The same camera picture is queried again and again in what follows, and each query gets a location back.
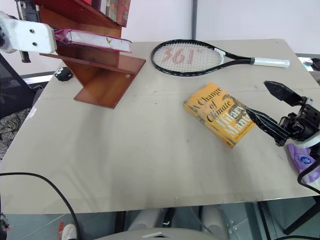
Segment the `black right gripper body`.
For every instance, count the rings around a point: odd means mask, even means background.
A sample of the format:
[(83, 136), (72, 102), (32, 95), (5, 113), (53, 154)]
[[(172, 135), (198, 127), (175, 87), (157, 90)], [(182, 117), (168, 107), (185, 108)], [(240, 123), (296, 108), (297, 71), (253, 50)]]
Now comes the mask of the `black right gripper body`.
[(320, 131), (320, 112), (310, 104), (304, 104), (298, 113), (291, 112), (282, 117), (279, 126), (288, 132), (289, 138), (305, 141)]

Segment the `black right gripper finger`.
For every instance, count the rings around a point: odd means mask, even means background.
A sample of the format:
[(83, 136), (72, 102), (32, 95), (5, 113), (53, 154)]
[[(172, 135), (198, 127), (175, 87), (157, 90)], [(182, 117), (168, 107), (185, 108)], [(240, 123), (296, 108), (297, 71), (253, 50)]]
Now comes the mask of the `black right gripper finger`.
[(288, 139), (288, 131), (283, 129), (278, 123), (263, 112), (246, 108), (246, 113), (250, 119), (266, 134), (275, 140), (278, 147), (283, 147)]
[(286, 85), (276, 81), (263, 82), (271, 95), (280, 101), (284, 101), (290, 106), (302, 106), (306, 103), (307, 98), (300, 96)]

